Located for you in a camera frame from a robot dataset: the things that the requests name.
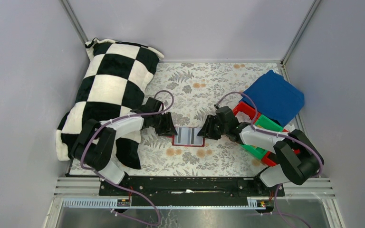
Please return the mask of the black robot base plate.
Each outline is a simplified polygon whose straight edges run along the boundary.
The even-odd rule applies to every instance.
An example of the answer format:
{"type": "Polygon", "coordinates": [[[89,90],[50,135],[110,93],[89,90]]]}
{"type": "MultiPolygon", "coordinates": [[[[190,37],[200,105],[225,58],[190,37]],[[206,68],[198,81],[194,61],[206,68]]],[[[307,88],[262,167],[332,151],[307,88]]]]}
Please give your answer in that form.
{"type": "Polygon", "coordinates": [[[145,195],[155,206],[247,206],[248,197],[285,195],[283,187],[266,187],[254,178],[129,176],[120,186],[145,195]]]}

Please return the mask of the red leather card holder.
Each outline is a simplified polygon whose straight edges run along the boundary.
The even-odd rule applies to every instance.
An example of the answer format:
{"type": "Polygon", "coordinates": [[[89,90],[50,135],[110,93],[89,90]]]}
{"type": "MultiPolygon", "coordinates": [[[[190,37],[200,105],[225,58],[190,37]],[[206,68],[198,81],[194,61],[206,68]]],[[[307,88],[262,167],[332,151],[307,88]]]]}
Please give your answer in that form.
{"type": "Polygon", "coordinates": [[[204,147],[205,139],[198,136],[200,128],[176,127],[177,134],[172,137],[173,146],[204,147]]]}

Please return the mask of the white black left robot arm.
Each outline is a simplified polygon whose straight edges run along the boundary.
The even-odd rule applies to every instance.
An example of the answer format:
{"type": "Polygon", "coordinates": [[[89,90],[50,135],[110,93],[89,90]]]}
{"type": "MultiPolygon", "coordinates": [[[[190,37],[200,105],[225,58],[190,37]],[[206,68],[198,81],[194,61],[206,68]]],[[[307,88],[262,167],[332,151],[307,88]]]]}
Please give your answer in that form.
{"type": "Polygon", "coordinates": [[[171,113],[161,110],[162,102],[152,97],[125,116],[100,123],[90,119],[82,127],[70,155],[86,168],[112,184],[119,184],[125,172],[111,160],[115,141],[122,136],[152,127],[159,136],[175,136],[171,113]]]}

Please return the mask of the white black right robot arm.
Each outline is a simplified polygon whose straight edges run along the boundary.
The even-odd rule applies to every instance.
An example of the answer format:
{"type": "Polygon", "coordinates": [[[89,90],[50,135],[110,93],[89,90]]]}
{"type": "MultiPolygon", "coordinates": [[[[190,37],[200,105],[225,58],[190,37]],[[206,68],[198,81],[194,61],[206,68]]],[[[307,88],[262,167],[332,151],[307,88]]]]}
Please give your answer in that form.
{"type": "Polygon", "coordinates": [[[302,185],[310,177],[317,176],[324,166],[321,155],[301,130],[276,132],[253,123],[239,122],[227,106],[217,109],[215,115],[207,116],[198,136],[213,140],[226,136],[232,142],[274,153],[277,165],[256,176],[269,188],[287,182],[302,185]]]}

